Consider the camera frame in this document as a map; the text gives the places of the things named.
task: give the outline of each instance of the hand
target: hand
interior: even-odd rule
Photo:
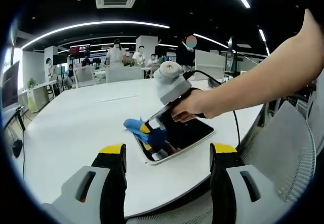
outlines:
[[[189,47],[187,47],[187,50],[188,50],[189,52],[193,52],[193,48],[189,48]]]
[[[204,113],[203,101],[206,100],[207,91],[193,90],[171,112],[175,122],[187,122],[196,118],[196,114]]]

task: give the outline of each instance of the black cable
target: black cable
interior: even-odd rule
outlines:
[[[188,78],[190,78],[191,76],[193,76],[194,73],[201,73],[204,76],[207,76],[212,81],[214,81],[216,84],[218,84],[218,85],[221,85],[222,84],[219,81],[217,81],[216,79],[214,79],[213,77],[211,77],[209,74],[207,74],[207,73],[205,73],[203,71],[200,71],[200,70],[188,71],[188,72],[184,73],[183,76],[187,80]],[[237,148],[239,148],[239,145],[240,145],[240,141],[241,140],[240,140],[240,135],[239,135],[238,121],[237,121],[237,116],[236,116],[236,113],[235,113],[234,110],[233,110],[233,113],[234,113],[234,117],[235,117],[236,128],[237,128],[237,136],[238,136],[238,145],[237,145]]]
[[[22,112],[22,123],[24,123],[24,112]],[[25,182],[25,131],[22,131],[22,148],[24,152],[24,160],[22,163],[22,177]]]
[[[25,131],[21,128],[20,123],[18,122],[17,118],[16,118],[16,122],[22,132],[22,150],[24,153],[24,159],[23,159],[23,165],[22,165],[22,177],[23,180],[25,181]],[[24,123],[24,113],[22,114],[22,123]]]

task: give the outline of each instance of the finger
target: finger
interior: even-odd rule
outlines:
[[[190,115],[191,115],[190,113],[188,113],[187,111],[184,111],[184,112],[182,112],[182,113],[176,115],[176,116],[173,118],[173,120],[174,120],[175,122],[181,122],[182,120],[184,120],[185,118],[187,118],[187,117],[190,116]]]
[[[195,118],[197,118],[197,116],[195,114],[191,114],[188,117],[186,117],[185,119],[183,119],[181,122],[186,123],[186,122],[188,122],[188,121],[190,121],[192,119],[195,119]]]
[[[175,116],[177,116],[185,111],[186,111],[186,102],[185,102],[185,100],[183,100],[172,109],[171,116],[174,118]]]

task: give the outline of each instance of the white pillar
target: white pillar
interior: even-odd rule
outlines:
[[[58,48],[55,46],[51,46],[49,48],[44,49],[44,75],[45,75],[45,82],[50,81],[49,78],[49,67],[46,64],[46,60],[50,58],[53,61],[53,55],[57,54]]]
[[[136,39],[136,51],[140,46],[144,46],[145,61],[149,60],[151,54],[155,53],[155,47],[158,45],[158,37],[150,35],[141,35]]]

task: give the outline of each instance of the black ceiling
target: black ceiling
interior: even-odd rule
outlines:
[[[273,51],[285,39],[298,32],[302,24],[305,0],[248,0],[246,9],[240,0],[136,0],[131,9],[97,9],[95,0],[26,0],[20,30],[34,36],[78,23],[103,20],[134,20],[170,26],[170,29],[140,25],[97,25],[56,33],[28,47],[43,49],[67,42],[115,35],[157,35],[164,44],[176,45],[185,33],[198,33],[226,44],[231,36],[249,44],[251,53],[266,54],[258,29],[263,29]],[[91,40],[91,44],[110,43],[113,39]],[[134,42],[123,38],[122,42]],[[17,47],[27,40],[18,39]],[[197,48],[222,47],[199,39]]]

